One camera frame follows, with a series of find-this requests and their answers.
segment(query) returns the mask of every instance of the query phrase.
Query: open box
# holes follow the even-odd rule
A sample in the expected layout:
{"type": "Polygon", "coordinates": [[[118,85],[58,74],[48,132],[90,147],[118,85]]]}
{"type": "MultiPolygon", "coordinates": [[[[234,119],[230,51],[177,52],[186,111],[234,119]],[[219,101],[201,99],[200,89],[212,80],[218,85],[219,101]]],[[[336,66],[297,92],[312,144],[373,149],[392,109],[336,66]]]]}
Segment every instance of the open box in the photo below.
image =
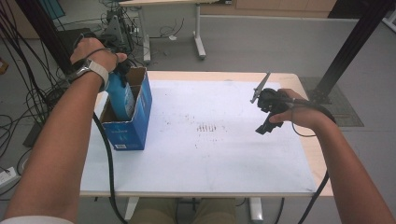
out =
{"type": "Polygon", "coordinates": [[[107,138],[116,150],[143,150],[149,126],[152,96],[145,67],[131,68],[126,75],[135,99],[134,114],[130,121],[117,121],[107,98],[100,116],[107,138]]]}

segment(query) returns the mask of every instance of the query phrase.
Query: power strip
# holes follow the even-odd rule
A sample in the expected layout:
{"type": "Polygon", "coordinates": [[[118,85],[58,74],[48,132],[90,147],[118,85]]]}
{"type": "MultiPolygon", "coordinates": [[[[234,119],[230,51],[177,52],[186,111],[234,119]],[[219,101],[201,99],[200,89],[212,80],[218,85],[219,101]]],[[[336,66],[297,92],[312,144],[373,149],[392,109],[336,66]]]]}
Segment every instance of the power strip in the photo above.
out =
{"type": "Polygon", "coordinates": [[[18,179],[19,176],[15,173],[14,167],[10,167],[7,169],[8,172],[3,171],[0,173],[0,189],[9,184],[10,182],[18,179]]]}

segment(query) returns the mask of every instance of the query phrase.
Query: sleeve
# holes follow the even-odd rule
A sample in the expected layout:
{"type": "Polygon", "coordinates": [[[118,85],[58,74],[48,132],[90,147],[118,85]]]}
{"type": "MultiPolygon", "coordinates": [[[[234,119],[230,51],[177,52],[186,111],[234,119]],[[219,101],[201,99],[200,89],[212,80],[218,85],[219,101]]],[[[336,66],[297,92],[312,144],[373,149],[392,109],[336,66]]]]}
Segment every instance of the sleeve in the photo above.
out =
{"type": "Polygon", "coordinates": [[[0,222],[0,224],[73,224],[71,221],[58,217],[12,217],[0,222]]]}

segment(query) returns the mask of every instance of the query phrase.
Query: table leg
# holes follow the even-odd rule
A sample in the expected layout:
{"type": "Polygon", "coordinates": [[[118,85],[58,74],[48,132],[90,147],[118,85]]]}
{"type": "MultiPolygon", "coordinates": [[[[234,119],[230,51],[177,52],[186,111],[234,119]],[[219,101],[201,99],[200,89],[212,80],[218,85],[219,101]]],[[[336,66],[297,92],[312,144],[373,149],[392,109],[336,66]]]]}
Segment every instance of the table leg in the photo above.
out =
{"type": "Polygon", "coordinates": [[[200,5],[196,4],[195,32],[193,32],[193,35],[195,39],[195,45],[197,46],[198,49],[198,55],[200,56],[201,59],[204,59],[206,57],[206,53],[200,36],[200,29],[201,29],[200,8],[201,8],[200,5]]]}
{"type": "Polygon", "coordinates": [[[262,218],[262,199],[249,198],[248,202],[250,206],[250,219],[254,223],[263,223],[264,219],[262,218]]]}
{"type": "Polygon", "coordinates": [[[131,219],[134,214],[134,210],[136,209],[137,202],[139,201],[139,197],[130,197],[128,200],[128,204],[126,206],[125,219],[131,219]]]}
{"type": "Polygon", "coordinates": [[[145,17],[143,15],[143,8],[137,7],[137,14],[140,20],[140,30],[142,32],[143,39],[143,61],[145,64],[149,64],[151,61],[151,55],[149,50],[149,35],[146,34],[145,17]]]}
{"type": "Polygon", "coordinates": [[[389,16],[389,18],[382,19],[382,22],[384,22],[390,29],[392,29],[394,32],[396,32],[396,25],[394,24],[394,22],[396,22],[396,9],[389,16]]]}

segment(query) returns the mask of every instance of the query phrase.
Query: smartwatch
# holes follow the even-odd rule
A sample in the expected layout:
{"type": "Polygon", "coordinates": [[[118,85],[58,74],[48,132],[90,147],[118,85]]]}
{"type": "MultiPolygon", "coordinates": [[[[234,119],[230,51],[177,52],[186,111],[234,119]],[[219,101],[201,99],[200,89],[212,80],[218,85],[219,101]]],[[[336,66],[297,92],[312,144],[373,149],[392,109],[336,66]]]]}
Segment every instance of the smartwatch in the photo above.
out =
{"type": "Polygon", "coordinates": [[[67,79],[70,82],[73,82],[79,77],[82,77],[82,75],[87,72],[94,72],[99,75],[103,80],[102,86],[99,91],[104,91],[106,89],[108,83],[108,71],[102,65],[94,62],[89,58],[86,58],[76,61],[75,63],[73,63],[72,66],[75,72],[67,76],[67,79]]]}

